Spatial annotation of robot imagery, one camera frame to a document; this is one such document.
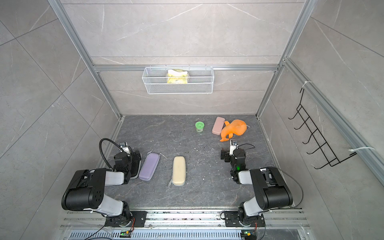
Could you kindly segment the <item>orange watering can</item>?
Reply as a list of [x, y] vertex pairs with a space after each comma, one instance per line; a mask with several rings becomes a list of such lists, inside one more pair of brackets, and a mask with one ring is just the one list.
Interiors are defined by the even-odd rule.
[[225, 127], [221, 131], [221, 142], [229, 141], [233, 135], [243, 135], [248, 128], [247, 124], [242, 120], [233, 120], [231, 123], [225, 121], [224, 123]]

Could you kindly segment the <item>slotted metal base rail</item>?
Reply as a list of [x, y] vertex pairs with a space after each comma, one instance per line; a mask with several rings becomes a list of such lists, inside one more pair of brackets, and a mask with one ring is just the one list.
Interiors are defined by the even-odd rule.
[[138, 208], [126, 227], [99, 214], [67, 212], [59, 240], [313, 240], [302, 210], [274, 210], [240, 222], [234, 207]]

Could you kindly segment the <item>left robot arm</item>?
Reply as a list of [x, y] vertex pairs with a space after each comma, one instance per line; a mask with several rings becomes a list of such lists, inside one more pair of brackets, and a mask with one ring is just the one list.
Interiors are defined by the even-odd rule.
[[[113, 166], [103, 152], [103, 142], [109, 142], [119, 149], [114, 155]], [[142, 154], [126, 143], [117, 144], [108, 138], [99, 141], [99, 151], [107, 167], [76, 171], [62, 197], [62, 208], [67, 211], [92, 211], [109, 221], [129, 222], [133, 216], [128, 204], [107, 196], [105, 187], [126, 185], [131, 179], [137, 178]]]

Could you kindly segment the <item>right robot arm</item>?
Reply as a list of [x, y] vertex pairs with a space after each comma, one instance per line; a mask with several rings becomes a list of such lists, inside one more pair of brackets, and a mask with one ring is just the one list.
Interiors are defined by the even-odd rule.
[[[221, 160], [231, 165], [231, 179], [238, 185], [251, 185], [254, 197], [238, 207], [235, 219], [243, 226], [256, 222], [263, 213], [279, 209], [298, 208], [304, 200], [304, 189], [300, 183], [285, 171], [269, 166], [259, 169], [246, 168], [246, 150], [231, 144], [229, 150], [221, 150]], [[282, 174], [291, 178], [301, 189], [302, 197], [297, 205]]]

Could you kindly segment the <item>aluminium cage frame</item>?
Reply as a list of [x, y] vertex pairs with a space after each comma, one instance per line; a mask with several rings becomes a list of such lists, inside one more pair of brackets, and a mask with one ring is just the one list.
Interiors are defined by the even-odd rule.
[[[119, 111], [116, 102], [113, 100], [109, 90], [106, 85], [101, 80], [99, 72], [110, 72], [110, 71], [143, 71], [146, 68], [146, 65], [95, 65], [91, 60], [89, 53], [87, 52], [84, 44], [82, 43], [77, 31], [75, 30], [73, 23], [71, 22], [68, 14], [66, 13], [63, 4], [60, 1], [50, 1], [49, 2], [55, 14], [59, 18], [61, 24], [63, 25], [65, 31], [70, 37], [72, 43], [74, 44], [76, 50], [80, 54], [82, 60], [85, 62], [86, 66], [91, 71], [91, 75], [95, 78], [97, 84], [102, 90], [102, 93], [106, 94], [107, 101], [111, 105], [117, 117], [121, 117], [121, 112]], [[274, 90], [278, 78], [280, 77], [283, 69], [288, 69], [296, 79], [303, 85], [303, 88], [306, 89], [309, 96], [312, 98], [314, 103], [322, 110], [322, 112], [329, 118], [333, 125], [338, 129], [340, 134], [345, 138], [345, 140], [351, 145], [351, 147], [366, 147], [368, 142], [364, 137], [357, 132], [357, 130], [347, 121], [347, 119], [341, 114], [339, 110], [328, 100], [324, 94], [319, 90], [315, 84], [310, 83], [310, 79], [304, 74], [304, 72], [294, 63], [290, 58], [295, 45], [297, 44], [301, 33], [303, 32], [306, 23], [308, 22], [311, 13], [313, 12], [317, 1], [306, 1], [304, 7], [300, 13], [298, 22], [295, 25], [294, 31], [288, 41], [288, 45], [284, 50], [282, 58], [279, 60], [276, 65], [268, 64], [234, 64], [234, 65], [225, 65], [225, 64], [168, 64], [168, 68], [182, 69], [198, 69], [198, 68], [212, 68], [217, 71], [274, 71], [274, 76], [272, 77], [271, 82], [268, 85], [267, 92], [265, 93], [263, 100], [260, 104], [259, 109], [257, 110], [257, 115], [261, 116], [262, 112], [267, 105], [267, 101], [270, 98], [272, 91]]]

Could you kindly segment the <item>black zippered umbrella sleeve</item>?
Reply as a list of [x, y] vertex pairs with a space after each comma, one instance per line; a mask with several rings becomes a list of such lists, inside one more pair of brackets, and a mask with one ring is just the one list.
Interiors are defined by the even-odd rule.
[[136, 179], [139, 176], [141, 164], [142, 154], [139, 151], [136, 151], [132, 154], [131, 179]]

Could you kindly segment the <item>green lidded jar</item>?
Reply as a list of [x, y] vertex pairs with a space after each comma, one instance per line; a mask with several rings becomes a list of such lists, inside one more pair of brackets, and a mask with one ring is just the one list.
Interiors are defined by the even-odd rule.
[[198, 133], [203, 132], [204, 127], [205, 127], [205, 124], [203, 122], [201, 122], [201, 121], [198, 121], [198, 122], [195, 123], [195, 128], [196, 128], [196, 131]]

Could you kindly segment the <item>yellow white pouch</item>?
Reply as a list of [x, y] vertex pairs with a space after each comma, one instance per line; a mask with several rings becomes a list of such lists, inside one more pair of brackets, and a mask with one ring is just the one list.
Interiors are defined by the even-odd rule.
[[167, 83], [168, 84], [187, 84], [189, 73], [184, 70], [168, 70]]

